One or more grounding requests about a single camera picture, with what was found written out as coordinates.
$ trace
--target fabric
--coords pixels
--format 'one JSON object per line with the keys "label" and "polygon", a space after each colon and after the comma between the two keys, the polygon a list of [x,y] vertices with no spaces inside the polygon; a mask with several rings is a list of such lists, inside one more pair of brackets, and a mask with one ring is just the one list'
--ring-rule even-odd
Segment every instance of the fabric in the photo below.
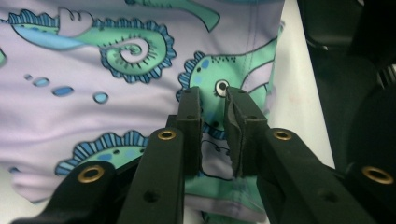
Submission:
{"label": "fabric", "polygon": [[0,0],[0,164],[15,190],[39,202],[85,161],[120,167],[141,156],[149,135],[177,113],[180,91],[199,86],[203,163],[186,180],[186,205],[265,220],[255,177],[233,177],[222,120],[227,86],[268,112],[282,7]]}

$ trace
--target seahorse print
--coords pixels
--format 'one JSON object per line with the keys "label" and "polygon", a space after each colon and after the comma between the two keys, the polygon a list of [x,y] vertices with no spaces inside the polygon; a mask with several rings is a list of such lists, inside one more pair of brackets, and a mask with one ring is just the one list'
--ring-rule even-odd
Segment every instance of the seahorse print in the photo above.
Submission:
{"label": "seahorse print", "polygon": [[108,161],[116,169],[143,154],[149,139],[137,131],[129,131],[123,137],[105,133],[92,142],[75,146],[73,157],[61,161],[55,168],[56,175],[68,175],[76,166],[87,161]]}
{"label": "seahorse print", "polygon": [[[225,139],[223,126],[224,98],[228,86],[241,88],[249,75],[257,68],[271,63],[275,58],[276,38],[268,44],[246,54],[205,55],[197,51],[194,59],[185,62],[186,72],[179,75],[182,90],[198,86],[202,99],[201,108],[205,121],[204,132],[217,139]],[[256,104],[265,99],[269,78],[257,90],[249,94]]]}
{"label": "seahorse print", "polygon": [[208,32],[212,31],[219,23],[219,13],[214,10],[192,2],[191,0],[125,0],[128,5],[139,4],[145,7],[177,8],[190,12],[199,18]]}
{"label": "seahorse print", "polygon": [[32,44],[46,49],[70,50],[82,46],[96,46],[102,65],[113,77],[128,83],[149,83],[159,78],[165,67],[176,57],[174,39],[164,25],[155,21],[124,18],[113,21],[95,20],[85,11],[59,9],[59,16],[35,15],[22,10],[20,15],[9,14],[15,32]]}
{"label": "seahorse print", "polygon": [[7,57],[6,54],[0,49],[0,67],[6,64]]}
{"label": "seahorse print", "polygon": [[230,148],[226,140],[213,139],[208,133],[203,133],[201,152],[202,173],[206,176],[214,176],[224,180],[233,179]]}

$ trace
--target brass grommet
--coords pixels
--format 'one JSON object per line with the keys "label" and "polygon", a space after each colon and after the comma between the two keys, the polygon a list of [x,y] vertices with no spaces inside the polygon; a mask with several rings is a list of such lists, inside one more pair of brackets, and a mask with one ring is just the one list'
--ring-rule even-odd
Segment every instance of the brass grommet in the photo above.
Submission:
{"label": "brass grommet", "polygon": [[100,165],[89,166],[79,173],[78,181],[83,184],[89,184],[100,179],[104,173],[105,169]]}
{"label": "brass grommet", "polygon": [[283,140],[283,141],[289,141],[291,139],[291,135],[287,132],[284,131],[276,131],[274,132],[274,137]]}
{"label": "brass grommet", "polygon": [[365,166],[361,171],[367,178],[379,184],[390,185],[394,182],[394,179],[390,174],[374,166]]}
{"label": "brass grommet", "polygon": [[171,130],[165,130],[158,133],[158,138],[164,141],[171,140],[176,137],[176,133]]}

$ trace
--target black plastic part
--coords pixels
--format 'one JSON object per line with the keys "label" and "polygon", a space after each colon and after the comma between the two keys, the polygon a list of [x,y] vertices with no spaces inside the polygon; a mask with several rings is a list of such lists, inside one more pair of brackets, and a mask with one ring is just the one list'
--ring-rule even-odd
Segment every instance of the black plastic part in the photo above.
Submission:
{"label": "black plastic part", "polygon": [[41,214],[33,218],[17,219],[12,223],[106,223],[106,216],[116,192],[113,188],[115,175],[116,171],[111,163],[83,163],[55,190]]}
{"label": "black plastic part", "polygon": [[348,163],[380,164],[396,170],[395,103],[396,84],[362,102],[350,128]]}
{"label": "black plastic part", "polygon": [[227,89],[224,128],[235,176],[256,175],[255,158],[268,129],[267,118],[247,92]]}
{"label": "black plastic part", "polygon": [[168,115],[168,120],[166,121],[166,128],[177,128],[177,115]]}
{"label": "black plastic part", "polygon": [[258,156],[258,188],[272,224],[375,223],[297,134],[271,129]]}
{"label": "black plastic part", "polygon": [[[353,128],[353,120],[361,113],[361,104],[380,88],[376,84],[375,67],[363,58],[340,57],[326,60],[317,66],[315,72],[335,168],[344,173],[356,156],[364,154],[358,147],[356,155],[348,160],[347,154],[351,151],[348,142]],[[378,121],[375,116],[370,117],[370,119],[372,121],[361,119],[360,128],[365,127],[367,122]],[[369,136],[370,134],[364,137],[367,140],[370,139],[369,142],[375,145],[376,141],[371,139],[378,138]]]}
{"label": "black plastic part", "polygon": [[357,0],[299,0],[308,43],[317,49],[347,50],[363,6]]}
{"label": "black plastic part", "polygon": [[396,61],[396,1],[365,0],[349,54],[369,59],[377,69]]}
{"label": "black plastic part", "polygon": [[[140,158],[136,158],[133,161],[129,161],[128,163],[122,165],[116,170],[116,186],[119,191],[119,194],[114,198],[115,203],[120,203],[125,199],[125,196],[131,186],[132,180],[134,179],[134,174],[136,173],[137,166],[139,165]],[[112,209],[111,211],[115,216],[120,212],[119,209]]]}
{"label": "black plastic part", "polygon": [[117,223],[182,223],[183,176],[183,133],[175,128],[154,132]]}
{"label": "black plastic part", "polygon": [[202,125],[199,88],[181,93],[177,111],[177,126],[184,134],[184,174],[197,175],[201,168]]}
{"label": "black plastic part", "polygon": [[394,166],[353,163],[344,184],[378,223],[390,223],[396,220],[395,176]]}

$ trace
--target blue bubble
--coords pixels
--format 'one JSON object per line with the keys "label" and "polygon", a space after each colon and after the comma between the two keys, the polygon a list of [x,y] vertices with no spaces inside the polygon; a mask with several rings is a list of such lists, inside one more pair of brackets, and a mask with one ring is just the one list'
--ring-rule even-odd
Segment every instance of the blue bubble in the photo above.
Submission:
{"label": "blue bubble", "polygon": [[30,80],[32,80],[33,77],[30,74],[26,74],[26,75],[24,75],[24,78],[26,80],[30,81]]}
{"label": "blue bubble", "polygon": [[50,84],[50,81],[46,77],[38,77],[34,82],[33,85],[37,87],[46,87]]}
{"label": "blue bubble", "polygon": [[69,86],[57,87],[52,90],[52,94],[59,97],[67,96],[73,92],[74,92],[73,88]]}
{"label": "blue bubble", "polygon": [[112,158],[113,156],[111,155],[111,154],[104,154],[104,155],[100,155],[100,156],[98,156],[98,159],[100,160],[100,161],[111,161],[111,158]]}
{"label": "blue bubble", "polygon": [[93,100],[102,105],[105,104],[108,100],[108,95],[105,92],[96,92],[93,94]]}

